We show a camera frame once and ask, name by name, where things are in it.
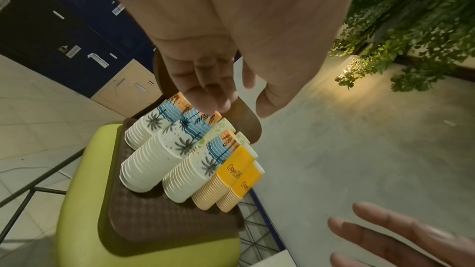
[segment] concrete floor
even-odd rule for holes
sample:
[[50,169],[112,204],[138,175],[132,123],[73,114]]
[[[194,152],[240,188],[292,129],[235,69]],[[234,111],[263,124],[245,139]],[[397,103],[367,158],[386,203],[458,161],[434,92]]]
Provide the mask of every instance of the concrete floor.
[[[327,59],[287,108],[261,120],[254,147],[267,171],[256,193],[297,265],[330,266],[340,252],[391,266],[327,229],[330,216],[367,225],[352,214],[356,201],[475,236],[475,84],[448,78],[430,91],[394,93],[394,65],[348,91],[333,81],[346,59]],[[241,66],[238,92],[254,109],[265,83],[245,90]]]

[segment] chair backrest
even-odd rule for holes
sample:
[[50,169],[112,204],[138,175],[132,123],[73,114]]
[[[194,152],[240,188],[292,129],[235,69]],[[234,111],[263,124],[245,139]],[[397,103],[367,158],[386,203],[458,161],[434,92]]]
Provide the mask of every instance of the chair backrest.
[[[155,51],[155,58],[153,60],[153,73],[165,99],[170,99],[178,93],[178,89],[170,78],[158,49]],[[251,144],[257,142],[261,137],[262,126],[259,118],[240,97],[231,105],[231,109],[222,115],[231,122],[236,131],[242,132]]]

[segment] brown tray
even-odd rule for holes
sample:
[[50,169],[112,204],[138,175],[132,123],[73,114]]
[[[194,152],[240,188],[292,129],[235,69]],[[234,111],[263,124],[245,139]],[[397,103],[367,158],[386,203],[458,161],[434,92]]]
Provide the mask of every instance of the brown tray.
[[108,216],[114,231],[130,242],[160,243],[212,238],[244,230],[244,218],[237,206],[229,213],[223,213],[216,205],[208,211],[202,211],[191,198],[176,204],[168,199],[161,182],[147,193],[128,190],[120,181],[119,172],[120,164],[133,153],[124,135],[135,121],[124,121],[116,158],[113,158],[111,166],[113,174]]

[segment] green cushion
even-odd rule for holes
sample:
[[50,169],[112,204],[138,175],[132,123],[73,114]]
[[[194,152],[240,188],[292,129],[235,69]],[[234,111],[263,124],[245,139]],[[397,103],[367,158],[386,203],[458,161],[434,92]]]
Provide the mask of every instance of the green cushion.
[[[71,181],[57,226],[58,266],[236,267],[240,253],[236,235],[151,247],[131,246],[129,242],[108,234],[110,239],[102,240],[113,243],[114,250],[108,251],[103,246],[98,234],[98,220],[120,126],[106,125],[94,134]],[[141,248],[142,251],[131,254],[132,248]]]

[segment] hand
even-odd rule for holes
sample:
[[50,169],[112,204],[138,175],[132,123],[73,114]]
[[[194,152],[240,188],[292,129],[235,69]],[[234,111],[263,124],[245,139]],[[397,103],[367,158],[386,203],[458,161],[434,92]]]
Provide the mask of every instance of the hand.
[[351,0],[120,0],[159,48],[170,77],[200,111],[229,109],[243,84],[267,82],[265,118],[285,107],[319,71]]
[[[464,237],[435,229],[419,221],[368,203],[353,205],[355,214],[363,220],[385,227],[411,241],[451,267],[475,266],[475,243]],[[328,220],[330,230],[365,250],[398,267],[443,267],[392,237],[351,223],[341,218]],[[330,257],[332,267],[368,267],[340,254]]]

